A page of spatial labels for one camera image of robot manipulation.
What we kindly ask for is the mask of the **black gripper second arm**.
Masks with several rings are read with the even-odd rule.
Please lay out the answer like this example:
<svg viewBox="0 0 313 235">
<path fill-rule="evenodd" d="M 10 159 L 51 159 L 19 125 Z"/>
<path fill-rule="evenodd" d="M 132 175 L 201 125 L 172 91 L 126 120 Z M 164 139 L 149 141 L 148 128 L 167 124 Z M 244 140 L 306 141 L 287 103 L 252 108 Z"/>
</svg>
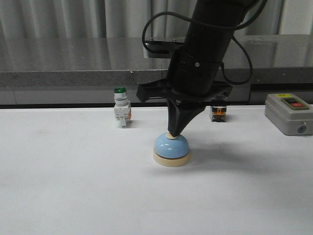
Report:
<svg viewBox="0 0 313 235">
<path fill-rule="evenodd" d="M 220 62 L 211 63 L 197 59 L 183 48 L 175 50 L 166 78 L 140 84 L 136 96 L 144 103 L 153 98 L 166 98 L 168 107 L 168 131 L 179 136 L 188 123 L 205 110 L 201 102 L 217 95 L 229 96 L 232 86 L 215 81 Z"/>
</svg>

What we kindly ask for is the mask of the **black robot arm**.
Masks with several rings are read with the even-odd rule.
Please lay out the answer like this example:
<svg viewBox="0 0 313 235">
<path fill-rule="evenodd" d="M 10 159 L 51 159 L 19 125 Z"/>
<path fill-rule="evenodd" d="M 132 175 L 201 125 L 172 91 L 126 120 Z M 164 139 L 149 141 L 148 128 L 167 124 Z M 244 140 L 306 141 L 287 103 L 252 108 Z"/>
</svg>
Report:
<svg viewBox="0 0 313 235">
<path fill-rule="evenodd" d="M 251 24 L 246 13 L 255 0 L 199 0 L 189 22 L 183 43 L 142 40 L 152 55 L 171 56 L 164 79 L 140 84 L 137 98 L 146 102 L 164 98 L 168 107 L 168 131 L 176 137 L 201 113 L 206 103 L 224 103 L 238 82 L 216 81 L 218 70 L 224 69 L 223 58 L 234 40 L 234 32 Z"/>
</svg>

